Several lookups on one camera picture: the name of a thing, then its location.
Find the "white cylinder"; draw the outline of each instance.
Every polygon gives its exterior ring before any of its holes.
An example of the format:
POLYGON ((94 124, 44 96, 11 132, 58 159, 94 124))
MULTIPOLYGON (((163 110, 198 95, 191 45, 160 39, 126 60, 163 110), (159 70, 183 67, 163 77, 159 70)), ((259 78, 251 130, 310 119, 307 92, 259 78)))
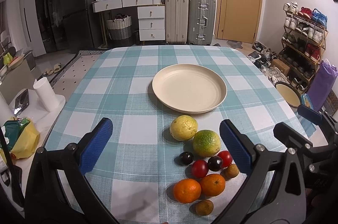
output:
POLYGON ((39 81, 35 81, 33 88, 37 92, 47 111, 52 112, 57 108, 59 101, 46 77, 39 81))
POLYGON ((5 122, 10 120, 13 116, 13 111, 0 93, 0 127, 2 127, 5 122))

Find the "cardboard box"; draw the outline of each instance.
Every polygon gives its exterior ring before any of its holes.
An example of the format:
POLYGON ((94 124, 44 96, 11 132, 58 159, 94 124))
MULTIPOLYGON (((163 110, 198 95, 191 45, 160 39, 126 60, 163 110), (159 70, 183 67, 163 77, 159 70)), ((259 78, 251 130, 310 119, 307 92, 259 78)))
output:
POLYGON ((271 62, 271 67, 273 66, 276 66, 285 76, 288 76, 290 67, 287 64, 283 63, 279 59, 273 59, 273 61, 271 62))

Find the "purple bag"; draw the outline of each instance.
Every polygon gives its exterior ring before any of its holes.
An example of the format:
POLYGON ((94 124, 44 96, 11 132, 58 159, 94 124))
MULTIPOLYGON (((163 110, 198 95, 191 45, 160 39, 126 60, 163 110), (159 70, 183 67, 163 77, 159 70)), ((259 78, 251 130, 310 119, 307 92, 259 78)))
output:
POLYGON ((322 108, 336 81, 337 75, 337 68, 331 65, 327 59, 322 60, 319 70, 307 92, 315 111, 319 111, 322 108))

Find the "blue gripper pad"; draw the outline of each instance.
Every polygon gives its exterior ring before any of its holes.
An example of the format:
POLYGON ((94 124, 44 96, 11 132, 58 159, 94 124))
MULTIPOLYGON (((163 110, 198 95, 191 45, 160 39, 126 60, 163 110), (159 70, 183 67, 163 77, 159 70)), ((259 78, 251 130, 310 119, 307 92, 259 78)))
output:
POLYGON ((219 133, 240 172, 250 175, 255 155, 250 154, 244 146, 248 145, 249 149, 251 150, 252 148, 253 150, 254 145, 250 139, 246 135, 241 134, 228 119, 223 120, 219 125, 219 133))
POLYGON ((322 124, 322 115, 307 106, 300 105, 297 113, 317 126, 322 124))
POLYGON ((91 172, 99 159, 104 147, 113 133, 113 123, 108 118, 103 118, 89 134, 94 134, 84 148, 80 157, 79 169, 82 175, 91 172))

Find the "slipper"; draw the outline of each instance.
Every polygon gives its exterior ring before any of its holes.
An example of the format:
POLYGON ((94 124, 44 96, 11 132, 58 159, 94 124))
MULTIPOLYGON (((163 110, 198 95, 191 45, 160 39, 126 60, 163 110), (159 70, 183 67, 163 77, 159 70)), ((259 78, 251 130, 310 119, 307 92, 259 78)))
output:
POLYGON ((54 73, 53 69, 46 69, 45 72, 42 74, 43 76, 50 76, 54 73))
POLYGON ((57 63, 54 65, 54 73, 58 73, 61 70, 61 63, 57 63))

